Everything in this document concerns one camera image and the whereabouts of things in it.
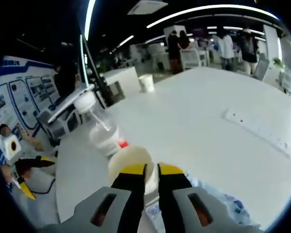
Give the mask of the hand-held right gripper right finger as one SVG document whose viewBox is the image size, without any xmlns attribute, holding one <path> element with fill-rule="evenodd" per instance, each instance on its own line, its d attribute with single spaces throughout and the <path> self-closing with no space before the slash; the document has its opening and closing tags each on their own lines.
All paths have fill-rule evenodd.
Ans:
<svg viewBox="0 0 291 233">
<path fill-rule="evenodd" d="M 233 221 L 226 206 L 201 187 L 193 187 L 177 166 L 158 164 L 159 207 L 167 233 L 259 233 Z"/>
</svg>

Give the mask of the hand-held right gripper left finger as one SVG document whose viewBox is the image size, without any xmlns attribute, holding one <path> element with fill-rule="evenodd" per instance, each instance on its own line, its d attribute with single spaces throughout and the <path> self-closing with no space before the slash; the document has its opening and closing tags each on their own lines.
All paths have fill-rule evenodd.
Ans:
<svg viewBox="0 0 291 233">
<path fill-rule="evenodd" d="M 110 187 L 81 201 L 68 220 L 44 233 L 136 233 L 144 209 L 146 164 L 127 166 Z"/>
</svg>

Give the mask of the person's left hand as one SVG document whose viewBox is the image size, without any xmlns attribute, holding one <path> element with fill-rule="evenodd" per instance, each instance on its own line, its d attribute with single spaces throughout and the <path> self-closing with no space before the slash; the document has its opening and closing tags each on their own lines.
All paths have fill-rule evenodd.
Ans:
<svg viewBox="0 0 291 233">
<path fill-rule="evenodd" d="M 12 176 L 10 166 L 5 164 L 5 165 L 0 165 L 0 168 L 1 168 L 1 172 L 4 176 L 5 182 L 6 183 L 14 183 L 14 178 Z"/>
</svg>

